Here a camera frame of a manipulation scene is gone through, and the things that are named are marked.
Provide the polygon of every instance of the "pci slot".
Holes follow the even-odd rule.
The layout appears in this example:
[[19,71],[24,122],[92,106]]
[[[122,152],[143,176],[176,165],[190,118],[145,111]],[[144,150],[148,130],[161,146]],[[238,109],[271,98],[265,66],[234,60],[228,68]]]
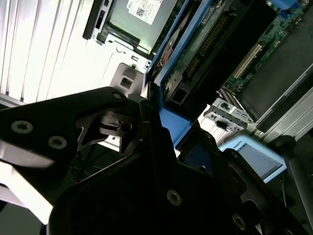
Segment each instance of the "pci slot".
[[245,56],[245,58],[242,60],[242,62],[239,64],[239,66],[235,69],[233,73],[234,78],[238,78],[241,76],[241,74],[245,71],[247,66],[251,63],[251,61],[256,57],[256,55],[259,53],[259,51],[262,49],[262,46],[260,44],[254,45],[254,47],[249,51],[249,53]]

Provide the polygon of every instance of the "white label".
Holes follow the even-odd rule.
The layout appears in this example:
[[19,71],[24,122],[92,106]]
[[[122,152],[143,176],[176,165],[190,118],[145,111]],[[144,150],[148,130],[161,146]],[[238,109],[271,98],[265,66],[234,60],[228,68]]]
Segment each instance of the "white label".
[[128,12],[142,21],[152,24],[163,0],[129,0]]
[[207,13],[205,14],[201,24],[206,24],[206,22],[209,20],[209,18],[211,17],[211,15],[213,14],[215,10],[215,7],[210,7],[209,10],[207,11]]

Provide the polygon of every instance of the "barcode sticker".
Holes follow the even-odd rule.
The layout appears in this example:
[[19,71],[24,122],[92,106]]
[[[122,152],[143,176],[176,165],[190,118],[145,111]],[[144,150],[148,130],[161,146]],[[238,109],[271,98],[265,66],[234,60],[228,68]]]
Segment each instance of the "barcode sticker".
[[128,12],[133,16],[152,24],[163,0],[129,0]]

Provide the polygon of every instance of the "green circuit board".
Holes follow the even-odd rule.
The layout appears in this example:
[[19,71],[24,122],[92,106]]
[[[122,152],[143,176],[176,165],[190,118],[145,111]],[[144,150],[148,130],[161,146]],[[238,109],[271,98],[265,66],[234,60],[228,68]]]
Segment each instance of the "green circuit board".
[[278,8],[273,7],[278,16],[257,42],[262,46],[262,49],[252,60],[250,60],[248,66],[245,67],[239,76],[234,76],[234,74],[232,74],[232,76],[225,82],[224,88],[238,94],[245,84],[254,76],[257,70],[265,64],[269,57],[275,52],[282,40],[293,30],[302,27],[304,24],[304,22],[302,22],[302,16],[306,11],[308,4],[308,0],[302,1],[294,5],[288,11],[281,11]]

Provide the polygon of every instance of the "motherboard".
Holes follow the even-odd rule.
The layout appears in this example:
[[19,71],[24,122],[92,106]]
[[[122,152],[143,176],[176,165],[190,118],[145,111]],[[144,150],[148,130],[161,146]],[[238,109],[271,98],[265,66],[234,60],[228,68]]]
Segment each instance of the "motherboard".
[[250,50],[230,78],[225,82],[224,88],[234,94],[238,94],[243,89],[257,70],[275,53],[284,38],[305,24],[302,20],[302,16],[311,3],[309,0],[302,0],[301,2],[296,2],[288,10],[280,10],[272,6],[270,2],[268,2],[268,5],[270,5],[278,15],[260,37],[257,44]]

